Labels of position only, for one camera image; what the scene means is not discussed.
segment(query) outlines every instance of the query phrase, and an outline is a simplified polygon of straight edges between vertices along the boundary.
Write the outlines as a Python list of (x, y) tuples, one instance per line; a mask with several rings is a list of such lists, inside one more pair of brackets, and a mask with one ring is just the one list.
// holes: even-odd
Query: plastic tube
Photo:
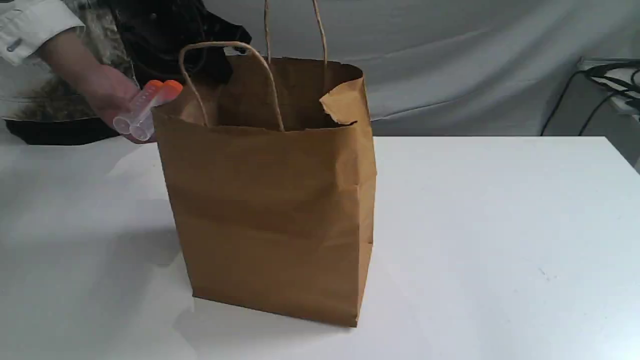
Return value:
[(153, 136), (156, 129), (151, 108), (173, 101), (182, 92), (182, 85), (174, 80), (164, 82), (162, 89), (150, 101), (147, 113), (141, 114), (136, 120), (131, 122), (129, 131), (131, 135), (141, 141), (147, 141)]
[(131, 133), (131, 124), (136, 122), (140, 117), (147, 116), (151, 109), (151, 102), (160, 92), (164, 84), (162, 81), (149, 81), (144, 89), (136, 95), (131, 101), (131, 112), (122, 113), (113, 119), (113, 127), (120, 134), (128, 135)]

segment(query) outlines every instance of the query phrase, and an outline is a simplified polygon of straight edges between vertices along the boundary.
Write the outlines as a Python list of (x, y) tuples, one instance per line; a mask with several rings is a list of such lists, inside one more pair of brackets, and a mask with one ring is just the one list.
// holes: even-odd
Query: paper bag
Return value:
[(209, 46), (250, 55), (229, 58), (229, 84), (195, 79), (154, 111), (193, 295), (355, 327), (376, 188), (362, 72), (288, 58), (269, 69), (237, 42), (182, 54)]

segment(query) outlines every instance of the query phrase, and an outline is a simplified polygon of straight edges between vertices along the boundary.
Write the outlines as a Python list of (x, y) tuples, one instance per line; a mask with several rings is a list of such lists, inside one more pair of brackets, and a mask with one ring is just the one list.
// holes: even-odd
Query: sleeve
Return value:
[(0, 0), (0, 56), (18, 65), (44, 42), (84, 27), (60, 0)]

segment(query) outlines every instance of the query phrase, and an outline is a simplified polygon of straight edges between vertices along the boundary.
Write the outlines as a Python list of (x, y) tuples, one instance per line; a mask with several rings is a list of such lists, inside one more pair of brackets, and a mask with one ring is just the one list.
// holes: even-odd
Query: shirt cuff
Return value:
[(22, 63), (44, 42), (62, 31), (84, 27), (60, 0), (45, 0), (31, 5), (7, 20), (0, 29), (0, 56), (13, 65)]

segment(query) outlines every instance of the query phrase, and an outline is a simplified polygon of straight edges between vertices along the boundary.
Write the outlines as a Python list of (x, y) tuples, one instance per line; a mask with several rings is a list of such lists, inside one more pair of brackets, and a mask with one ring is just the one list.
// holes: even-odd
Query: table surface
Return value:
[(640, 357), (640, 177), (606, 140), (376, 146), (341, 329), (193, 299), (155, 145), (0, 145), (0, 358)]

